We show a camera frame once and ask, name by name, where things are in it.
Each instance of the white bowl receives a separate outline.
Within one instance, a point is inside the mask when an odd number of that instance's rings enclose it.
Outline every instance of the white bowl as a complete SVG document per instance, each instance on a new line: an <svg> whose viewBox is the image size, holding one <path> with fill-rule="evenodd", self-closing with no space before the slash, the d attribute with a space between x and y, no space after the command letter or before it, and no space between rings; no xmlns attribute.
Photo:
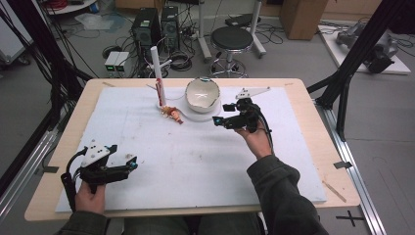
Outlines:
<svg viewBox="0 0 415 235"><path fill-rule="evenodd" d="M208 77L192 80L186 87L186 102L198 113L213 111L219 103L219 86Z"/></svg>

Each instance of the stool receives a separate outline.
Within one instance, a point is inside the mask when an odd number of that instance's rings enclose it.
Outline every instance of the stool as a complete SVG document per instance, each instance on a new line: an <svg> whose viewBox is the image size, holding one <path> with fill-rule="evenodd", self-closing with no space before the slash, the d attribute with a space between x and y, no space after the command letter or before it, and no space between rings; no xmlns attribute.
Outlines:
<svg viewBox="0 0 415 235"><path fill-rule="evenodd" d="M248 77L244 64L234 60L233 55L250 51L253 42L254 38L248 31L236 26L214 30L210 36L210 43L219 53L210 65L210 74L215 77L219 74L225 74L227 77ZM226 53L226 59L219 58L222 53Z"/></svg>

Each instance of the sleeve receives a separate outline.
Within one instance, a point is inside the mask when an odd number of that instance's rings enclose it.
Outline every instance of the sleeve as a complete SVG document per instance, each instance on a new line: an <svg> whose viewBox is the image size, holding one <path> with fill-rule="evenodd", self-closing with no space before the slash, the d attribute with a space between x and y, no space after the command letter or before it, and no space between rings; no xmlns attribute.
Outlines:
<svg viewBox="0 0 415 235"><path fill-rule="evenodd" d="M315 206L300 195L300 173L275 156L267 156L248 168L269 234L328 234Z"/></svg>
<svg viewBox="0 0 415 235"><path fill-rule="evenodd" d="M103 235L107 218L88 211L76 211L56 235Z"/></svg>

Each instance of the white mat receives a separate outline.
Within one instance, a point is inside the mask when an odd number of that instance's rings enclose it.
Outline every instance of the white mat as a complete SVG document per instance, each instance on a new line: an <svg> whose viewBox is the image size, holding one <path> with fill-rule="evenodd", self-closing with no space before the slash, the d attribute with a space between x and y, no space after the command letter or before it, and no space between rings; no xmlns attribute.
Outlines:
<svg viewBox="0 0 415 235"><path fill-rule="evenodd" d="M326 26L326 25L319 25L318 28L323 31L332 31L336 29L335 27ZM326 46L328 47L330 54L333 57L333 60L335 61L336 65L339 67L342 64L342 62L345 60L349 49L345 45L339 45L336 43L337 35L338 35L337 31L334 32L333 34L327 34L327 33L321 34L323 41L326 43ZM394 64L391 64L390 66L388 66L381 73L389 73L389 74L410 74L411 73L411 70L397 56L392 56L391 60L394 61ZM363 64L360 65L357 71L370 72L366 68L366 66Z"/></svg>
<svg viewBox="0 0 415 235"><path fill-rule="evenodd" d="M236 103L240 88L221 88L222 104ZM185 111L184 88L167 88L167 100ZM138 157L138 168L129 178L107 185L106 209L147 210L194 207L258 205L258 198L246 170L255 162L245 141L233 130L214 126L210 117L178 124L156 108L157 93L151 88L106 88L89 119L78 150L92 139L118 145L108 166L125 165L128 155ZM297 119L283 88L253 97L265 114L278 157L301 173L300 192L312 202L326 196ZM239 112L224 113L231 117ZM71 172L80 166L82 157ZM70 212L65 191L56 208Z"/></svg>

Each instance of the human hand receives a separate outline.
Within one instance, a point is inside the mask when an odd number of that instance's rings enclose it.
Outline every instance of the human hand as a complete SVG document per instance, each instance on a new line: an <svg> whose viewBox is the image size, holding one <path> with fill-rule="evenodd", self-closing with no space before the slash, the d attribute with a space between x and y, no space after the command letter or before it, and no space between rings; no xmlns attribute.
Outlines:
<svg viewBox="0 0 415 235"><path fill-rule="evenodd" d="M268 136L266 135L262 122L258 122L257 130L254 133L250 133L243 128L235 129L235 132L245 139L251 152L253 152L258 160L272 154Z"/></svg>
<svg viewBox="0 0 415 235"><path fill-rule="evenodd" d="M93 194L89 184L82 181L75 196L76 210L103 214L105 210L105 187L105 185L98 185L97 192Z"/></svg>

